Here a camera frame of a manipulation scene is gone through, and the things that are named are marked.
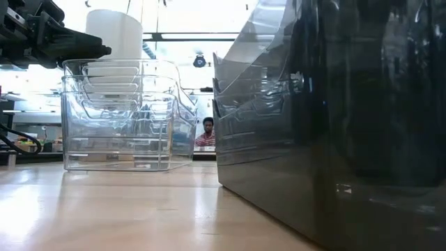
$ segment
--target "ceiling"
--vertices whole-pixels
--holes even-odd
[[[85,31],[89,11],[106,8],[127,12],[141,21],[145,32],[239,32],[258,0],[54,0],[66,18],[66,27]],[[197,53],[212,62],[212,53],[223,57],[232,42],[147,42],[158,59],[173,61],[181,71],[184,88],[211,86],[213,67],[193,68]],[[147,55],[141,51],[141,57]],[[53,93],[61,88],[62,72],[41,66],[30,66],[26,71],[2,70],[2,93]]]

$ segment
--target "stacked plastic containers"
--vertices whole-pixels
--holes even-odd
[[[174,64],[80,60],[63,70],[65,169],[166,171],[192,161],[197,108]]]

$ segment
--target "person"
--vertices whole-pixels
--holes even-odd
[[[207,117],[203,120],[204,134],[195,139],[196,146],[215,146],[214,119]]]

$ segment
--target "black device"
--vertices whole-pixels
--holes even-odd
[[[52,0],[0,0],[0,69],[31,64],[57,68],[69,59],[98,59],[112,49],[102,39],[64,27],[65,13]],[[21,154],[37,154],[40,142],[28,135],[6,128],[0,129],[30,139],[37,145],[30,153],[19,149],[0,135],[10,149]]]
[[[194,66],[197,68],[204,67],[206,65],[206,60],[204,59],[204,55],[198,54],[194,60]]]

